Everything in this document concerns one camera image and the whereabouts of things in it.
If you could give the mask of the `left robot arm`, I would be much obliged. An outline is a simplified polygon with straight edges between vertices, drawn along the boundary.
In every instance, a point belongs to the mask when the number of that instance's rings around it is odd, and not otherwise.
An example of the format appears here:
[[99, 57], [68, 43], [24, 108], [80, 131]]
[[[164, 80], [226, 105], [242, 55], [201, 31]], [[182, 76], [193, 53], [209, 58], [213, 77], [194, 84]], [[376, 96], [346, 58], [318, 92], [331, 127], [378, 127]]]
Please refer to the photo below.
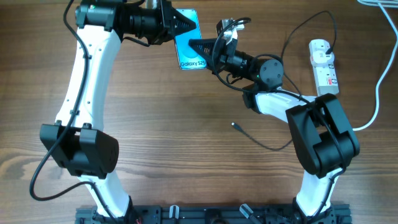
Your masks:
[[118, 141], [103, 131], [104, 100], [114, 60], [124, 40], [150, 47], [198, 29], [192, 9], [170, 1], [144, 7], [142, 1], [82, 1], [75, 11], [76, 57], [67, 94], [40, 140], [59, 167], [85, 185], [96, 207], [79, 209], [77, 223], [142, 223], [115, 167]]

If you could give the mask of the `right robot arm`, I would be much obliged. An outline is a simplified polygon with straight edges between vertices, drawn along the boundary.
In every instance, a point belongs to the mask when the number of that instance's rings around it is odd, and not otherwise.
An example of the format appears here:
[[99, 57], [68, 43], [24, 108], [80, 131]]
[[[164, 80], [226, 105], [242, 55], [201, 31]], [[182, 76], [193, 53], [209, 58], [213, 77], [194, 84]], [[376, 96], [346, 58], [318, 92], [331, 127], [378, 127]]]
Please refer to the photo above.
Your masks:
[[331, 93], [302, 96], [283, 90], [282, 59], [277, 55], [253, 57], [240, 52], [236, 39], [191, 39], [188, 44], [205, 59], [214, 75], [228, 72], [235, 80], [252, 81], [252, 85], [241, 89], [247, 108], [289, 125], [296, 156], [304, 169], [290, 221], [338, 221], [330, 197], [338, 178], [359, 154], [359, 141], [337, 97]]

